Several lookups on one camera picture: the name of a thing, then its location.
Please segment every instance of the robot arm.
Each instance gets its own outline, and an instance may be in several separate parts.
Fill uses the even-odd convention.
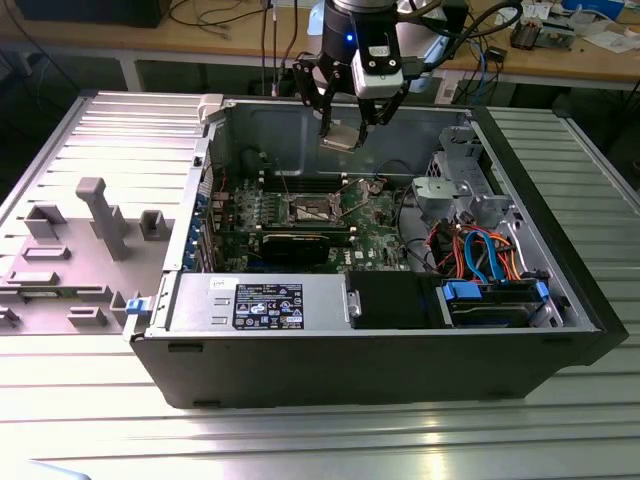
[[[469,37],[479,36],[473,33],[478,25],[505,6],[518,12],[500,28],[507,27],[522,13],[519,0],[494,5],[462,32],[468,12],[462,0],[435,0],[408,13],[398,12],[396,0],[325,0],[320,54],[297,59],[293,65],[303,103],[321,115],[322,144],[344,151],[361,147],[374,126],[391,120],[409,93],[412,80],[437,68]],[[403,58],[396,26],[412,22],[435,30],[423,16],[440,7],[446,23],[443,30],[436,31],[451,37],[452,43],[433,63],[425,63],[418,57]],[[331,122],[331,103],[336,93],[356,97],[361,116],[358,130]]]

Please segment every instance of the metal bracket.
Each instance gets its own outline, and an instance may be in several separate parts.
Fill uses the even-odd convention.
[[[217,120],[216,114],[224,110],[224,96],[218,93],[208,93],[203,95],[198,104],[198,120],[206,125]]]
[[[347,293],[347,310],[351,318],[358,318],[362,315],[362,305],[360,304],[360,292],[357,290]]]

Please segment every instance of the black power cable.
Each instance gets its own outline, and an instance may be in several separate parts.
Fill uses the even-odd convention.
[[[278,75],[278,94],[280,94],[280,83],[282,82],[282,77],[284,77],[284,70],[286,68],[286,61],[289,58],[289,53],[291,53],[291,49],[293,48],[293,44],[296,43],[298,38],[298,0],[293,0],[293,35],[291,36],[291,41],[289,45],[287,45],[287,49],[284,52],[284,57],[282,57],[282,61],[280,62],[280,74]]]
[[[278,96],[278,59],[276,57],[276,40],[278,38],[278,13],[273,9],[273,80],[271,82],[271,96]]]
[[[264,48],[264,39],[267,32],[267,11],[269,10],[270,0],[262,0],[266,2],[264,8],[262,9],[262,30],[260,33],[260,65],[262,68],[262,96],[265,95],[265,84],[266,84],[266,57],[267,53]]]
[[[7,0],[2,0],[2,2],[4,3],[4,8],[7,11],[7,14],[9,15],[9,17],[11,18],[11,21],[13,22],[13,24],[18,28],[18,30],[20,30],[20,32],[22,33],[22,35],[25,36],[25,38],[27,40],[29,40],[34,47],[36,47],[38,49],[38,51],[40,51],[40,53],[42,55],[44,55],[50,62],[51,64],[56,67],[56,70],[58,70],[60,72],[60,74],[69,82],[69,84],[71,86],[73,86],[73,88],[79,92],[80,91],[80,87],[78,86],[78,84],[69,76],[67,75],[67,72],[65,72],[62,67],[60,67],[60,65],[58,65],[55,60],[53,58],[51,58],[51,56],[44,51],[44,49],[40,46],[40,44],[38,42],[36,42],[33,37],[31,35],[29,35],[27,33],[27,31],[22,28],[22,25],[20,25],[20,22],[18,22],[18,19],[13,15],[13,12],[11,11],[11,9],[9,8],[9,4],[7,3]]]
[[[38,109],[53,121],[59,122],[62,117],[59,117],[58,115],[48,112],[44,108],[42,108],[42,105],[40,104],[40,100],[44,100],[49,105],[56,108],[63,114],[66,113],[67,109],[64,107],[61,107],[60,105],[58,105],[56,102],[51,100],[49,97],[46,97],[45,95],[41,95],[40,93],[34,94],[31,90],[29,90],[29,86],[27,85],[27,77],[23,77],[22,75],[20,75],[20,73],[17,72],[11,66],[11,62],[9,62],[9,59],[6,57],[4,53],[0,52],[0,58],[2,58],[2,62],[0,62],[0,65],[6,68],[11,73],[11,75],[13,75],[15,78],[17,78],[20,81],[20,84],[22,85],[22,88],[24,89],[25,93],[29,98],[31,98],[36,103],[36,105],[38,106]]]
[[[474,30],[476,30],[478,28],[478,26],[480,26],[480,24],[482,22],[484,22],[490,15],[492,15],[493,13],[497,12],[498,10],[502,9],[502,8],[507,8],[507,7],[511,7],[511,8],[515,8],[516,9],[516,14],[509,19],[507,22],[499,25],[498,27],[493,27],[490,28],[484,32],[477,32],[480,33],[480,36],[484,36],[484,35],[488,35],[489,33],[495,33],[499,30],[503,30],[507,27],[509,27],[510,25],[514,24],[515,22],[517,22],[520,17],[522,16],[522,5],[520,4],[520,2],[514,2],[514,1],[504,1],[504,2],[500,2],[497,3],[495,5],[492,5],[491,7],[489,7],[487,10],[485,10],[484,12],[482,12],[482,14],[480,14],[478,16],[478,18],[476,18],[473,23],[471,25],[469,25],[469,27],[462,32],[461,34],[459,34],[459,36],[456,38],[456,41],[454,42],[453,45],[451,45],[451,47],[449,47],[447,49],[446,52],[444,52],[440,58],[438,60],[436,60],[435,62],[428,62],[424,64],[423,67],[423,71],[424,72],[430,72],[436,68],[438,68],[440,65],[442,65],[444,62],[446,62],[451,55],[453,55],[458,48],[460,48],[460,46],[467,41],[467,39],[470,38],[470,36],[473,34]]]
[[[398,239],[400,240],[400,244],[402,244],[404,248],[407,249],[407,253],[409,253],[409,255],[411,255],[413,258],[418,260],[418,262],[420,262],[420,265],[422,265],[422,267],[425,270],[431,270],[431,266],[423,258],[421,258],[420,255],[418,255],[411,248],[409,248],[409,244],[417,241],[417,239],[414,238],[409,242],[405,242],[404,238],[402,237],[402,231],[400,230],[400,216],[402,213],[402,207],[404,207],[404,201],[407,198],[407,194],[409,193],[409,190],[411,190],[411,185],[405,188],[404,193],[402,194],[402,197],[400,197],[400,205],[398,206],[398,213],[396,214],[396,222],[395,222],[396,232],[398,233]]]

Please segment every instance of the wooden desk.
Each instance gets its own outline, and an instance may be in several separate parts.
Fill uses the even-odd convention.
[[[479,13],[495,3],[495,0],[473,0],[472,10]],[[640,15],[628,12],[623,15],[621,21],[640,24]],[[490,17],[483,28],[493,26],[493,22],[494,17]],[[611,29],[621,33],[624,27],[615,25]],[[629,82],[631,85],[640,78],[640,52],[638,50],[613,53],[582,38],[575,40],[570,51],[551,48],[520,50],[511,48],[510,33],[511,30],[502,30],[487,38],[490,45],[507,50],[507,60],[504,64],[505,74]],[[445,63],[444,66],[454,70],[473,70],[476,64],[470,49],[461,48],[455,58]],[[489,69],[495,70],[491,64],[489,64]]]
[[[473,0],[473,11],[481,12],[494,0]],[[231,0],[199,0],[200,10],[232,5]],[[210,15],[211,20],[222,20],[256,10],[259,3],[249,0],[228,12]],[[293,9],[280,8],[278,22],[277,55],[281,57],[293,34]],[[136,69],[137,60],[160,60],[209,64],[260,64],[260,29],[262,15],[243,18],[229,24],[226,30],[231,36],[225,40],[196,27],[180,25],[165,19],[156,29],[137,29],[112,25],[80,23],[27,22],[14,10],[23,27],[45,47],[48,52],[111,57],[120,61],[130,90],[142,90]],[[187,4],[176,11],[179,18],[193,22],[193,10]],[[318,37],[306,34],[309,10],[299,11],[298,40],[290,59],[304,50],[317,52]],[[271,14],[267,21],[267,56],[272,54]],[[537,83],[548,85],[579,86],[591,88],[630,89],[640,77],[640,53],[632,50],[615,54],[582,39],[577,39],[571,51],[536,49],[524,51],[509,46],[509,31],[494,34],[489,43],[508,51],[507,61],[500,79],[505,82]],[[2,49],[33,51],[24,36],[3,12],[0,17],[0,44]],[[447,72],[451,78],[462,78],[465,72],[476,68],[476,61],[469,48],[462,47],[455,59],[446,62],[436,71],[436,76]]]

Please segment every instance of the cable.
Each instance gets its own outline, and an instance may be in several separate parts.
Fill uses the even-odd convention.
[[[478,44],[478,42],[471,40],[469,43],[471,44],[471,46],[478,49],[478,55],[480,56],[480,63],[482,65],[482,75],[480,75],[480,83],[478,85],[476,93],[473,95],[473,98],[471,99],[471,105],[473,105],[478,99],[478,91],[482,89],[482,85],[484,84],[484,77],[487,74],[487,60],[484,56],[484,52],[482,51],[482,47]]]
[[[238,6],[240,6],[242,4],[242,1],[241,0],[237,0],[236,3],[234,3],[230,7],[211,8],[209,10],[206,10],[206,11],[202,12],[202,13],[198,12],[197,0],[191,0],[191,3],[193,5],[193,15],[195,16],[195,18],[198,20],[198,22],[206,24],[206,23],[208,23],[204,18],[206,15],[209,15],[209,14],[215,13],[215,12],[227,12],[229,10],[233,10],[233,9],[237,8]],[[217,28],[217,29],[220,29],[220,30],[228,30],[229,29],[229,26],[226,25],[226,24],[215,25],[214,27]],[[208,30],[208,28],[210,28],[210,27],[207,27],[207,25],[200,25],[198,28],[200,28],[200,30],[202,30],[203,32],[207,32],[207,33],[210,33],[212,35],[217,35],[217,36],[223,38],[224,40],[231,40],[231,36],[229,34],[227,34],[225,32],[218,31],[218,30]]]
[[[278,93],[280,93],[280,83],[282,82],[282,77],[284,76],[284,70],[286,68],[286,61],[289,58],[289,53],[291,53],[291,49],[293,48],[293,44],[296,43],[298,38],[298,0],[293,0],[293,35],[291,36],[291,41],[289,45],[287,45],[287,49],[284,52],[284,57],[282,57],[282,61],[280,62],[280,74],[278,75]]]
[[[493,94],[495,93],[496,89],[498,88],[498,83],[500,81],[500,73],[502,72],[502,69],[504,68],[503,64],[495,62],[496,63],[496,73],[493,77],[491,77],[489,80],[487,80],[487,82],[484,84],[485,89],[489,86],[492,85],[492,89],[491,89],[491,96],[489,97],[489,102],[491,102],[491,99],[493,98]],[[476,92],[478,92],[478,90],[480,89],[480,84],[478,84],[475,88],[473,88],[472,90],[469,91],[469,86],[470,84],[467,84],[461,91],[460,94],[454,99],[453,103],[456,103],[460,97],[462,97],[462,94],[464,93],[465,95],[465,102],[466,99],[469,97],[469,95],[474,95],[476,94]],[[489,90],[485,90],[484,92],[481,93],[481,95],[485,95],[489,92]]]
[[[255,15],[256,13],[260,13],[262,12],[264,9],[261,8],[259,10],[252,10],[251,12],[247,12],[247,13],[243,13],[242,15],[237,15],[235,17],[231,17],[231,18],[227,18],[225,20],[219,20],[217,22],[204,22],[204,23],[190,23],[190,22],[185,22],[184,20],[180,20],[179,18],[177,18],[174,13],[176,11],[176,9],[178,7],[180,7],[181,5],[184,5],[185,3],[189,2],[191,0],[180,0],[178,3],[176,3],[173,7],[171,7],[169,9],[169,18],[171,18],[171,20],[173,20],[176,23],[179,23],[180,25],[186,25],[187,27],[215,27],[218,25],[224,25],[226,23],[231,23],[231,22],[235,22],[236,20],[240,20],[241,18],[245,18],[248,17],[250,15]],[[207,12],[204,12],[204,14],[206,13],[210,13],[213,10],[207,10]]]
[[[31,35],[29,35],[27,33],[27,31],[22,28],[22,25],[20,25],[20,23],[18,22],[18,20],[16,19],[16,17],[13,15],[13,12],[11,11],[11,9],[9,8],[9,4],[7,3],[7,0],[2,0],[2,2],[4,3],[4,8],[7,11],[7,13],[9,14],[9,17],[11,17],[11,21],[13,22],[13,24],[18,28],[18,30],[20,30],[20,32],[25,36],[25,38],[27,40],[29,40],[34,47],[36,47],[40,53],[42,55],[44,55],[45,57],[47,57],[49,59],[49,61],[53,64],[54,67],[56,67],[56,69],[60,72],[60,74],[69,82],[70,85],[73,86],[73,88],[76,91],[80,91],[80,87],[78,86],[78,84],[73,81],[73,79],[67,75],[67,72],[65,72],[62,67],[60,67],[60,65],[58,65],[53,58],[51,58],[51,56],[44,51],[44,49],[40,46],[40,44],[38,42],[36,42],[33,37]]]
[[[406,22],[407,20],[412,20],[414,18],[420,18],[423,15],[426,15],[427,13],[429,13],[430,11],[435,10],[440,5],[442,5],[442,0],[435,0],[434,2],[428,3],[424,7],[420,7],[417,10],[413,10],[412,12],[399,13],[398,14],[398,21]]]
[[[265,3],[264,8],[262,9],[262,30],[260,32],[260,62],[262,68],[262,96],[265,95],[265,85],[266,85],[266,57],[267,53],[264,48],[264,40],[267,32],[267,11],[269,10],[270,0],[262,0]]]
[[[277,32],[278,32],[278,16],[276,8],[277,0],[273,1],[273,79],[271,81],[271,96],[278,96],[278,59],[276,58],[276,40],[277,40]]]
[[[480,270],[476,268],[473,264],[473,259],[471,256],[471,243],[477,235],[480,235],[485,243],[487,244],[487,256],[489,257],[489,265],[491,266],[491,273],[493,274],[493,278],[496,280],[504,280],[504,272],[500,269],[500,265],[498,264],[496,249],[491,241],[491,238],[488,233],[481,230],[472,230],[464,241],[464,259],[471,270],[483,283],[488,283],[487,277],[485,277]]]
[[[40,80],[38,80],[38,85],[36,86],[36,101],[38,103],[38,108],[42,110],[42,105],[40,105],[40,87],[42,86],[42,81],[44,80],[44,74],[47,71],[47,68],[51,65],[51,61],[47,60],[47,64],[42,67],[40,71]]]
[[[638,78],[638,81],[634,85],[633,90],[631,90],[631,92],[629,93],[629,96],[627,97],[627,99],[622,104],[622,111],[623,112],[627,109],[627,107],[631,103],[631,99],[633,98],[633,95],[638,91],[638,87],[640,87],[640,78]]]
[[[33,94],[33,92],[31,92],[31,90],[29,90],[29,87],[27,85],[27,79],[26,77],[23,77],[22,75],[20,75],[17,71],[15,71],[13,69],[13,67],[11,66],[11,63],[9,62],[9,59],[6,57],[6,55],[4,53],[2,53],[0,51],[0,58],[2,58],[3,62],[2,65],[9,70],[9,72],[11,72],[12,75],[16,76],[19,80],[20,80],[20,84],[22,85],[22,88],[24,89],[25,93],[27,94],[27,96],[29,98],[31,98],[38,106],[38,108],[40,109],[40,111],[42,113],[44,113],[45,115],[47,115],[51,120],[55,121],[55,122],[59,122],[60,121],[60,117],[46,111],[40,104],[39,99],[45,100],[49,105],[51,105],[52,107],[57,108],[58,110],[60,110],[60,112],[66,113],[67,109],[64,107],[61,107],[60,105],[58,105],[56,102],[54,102],[53,100],[51,100],[49,97],[46,97],[44,95],[39,95],[38,98],[36,98],[36,96]]]
[[[404,239],[402,238],[402,231],[400,230],[400,214],[402,213],[402,207],[404,206],[404,200],[407,198],[407,193],[409,193],[409,190],[411,190],[411,185],[409,185],[407,188],[405,188],[404,193],[402,194],[402,198],[400,199],[400,207],[398,208],[398,214],[396,215],[396,231],[398,232],[398,239],[400,240],[400,243],[402,245],[404,245],[404,247],[407,249],[407,252],[413,258],[418,260],[425,270],[427,270],[427,269],[431,270],[430,265],[427,262],[425,262],[424,259],[420,257],[420,255],[418,255],[416,252],[411,250],[409,248],[409,244],[407,242],[405,242]]]
[[[405,162],[404,160],[400,160],[399,158],[390,158],[389,160],[385,160],[384,162],[379,163],[378,166],[373,171],[373,176],[374,177],[379,176],[380,175],[380,169],[384,165],[387,165],[388,163],[394,163],[394,162],[395,163],[399,163],[400,165],[402,165],[404,168],[407,169],[407,172],[409,172],[414,177],[419,177],[420,176],[416,172],[413,171],[413,168],[411,168],[411,166],[407,162]]]
[[[459,37],[457,37],[457,40],[453,43],[453,45],[451,45],[451,47],[449,47],[447,51],[444,52],[438,60],[436,60],[435,62],[425,63],[423,67],[423,71],[430,72],[431,70],[438,68],[444,62],[446,62],[449,59],[449,57],[451,57],[451,55],[453,55],[458,50],[458,48],[460,48],[460,45],[462,45],[473,34],[473,31],[486,18],[488,18],[494,12],[497,12],[501,8],[505,8],[505,7],[515,8],[516,14],[510,20],[508,20],[507,22],[501,25],[498,25],[494,29],[489,29],[484,32],[478,32],[478,33],[481,33],[482,35],[489,35],[490,33],[503,30],[509,27],[510,25],[514,24],[515,22],[517,22],[520,19],[520,16],[522,16],[522,5],[519,2],[505,1],[505,2],[500,2],[495,5],[492,5],[487,10],[482,12],[482,14],[480,14],[480,16],[478,16],[478,18],[476,18],[475,21],[471,25],[469,25],[469,28],[467,28],[464,32],[460,34]]]

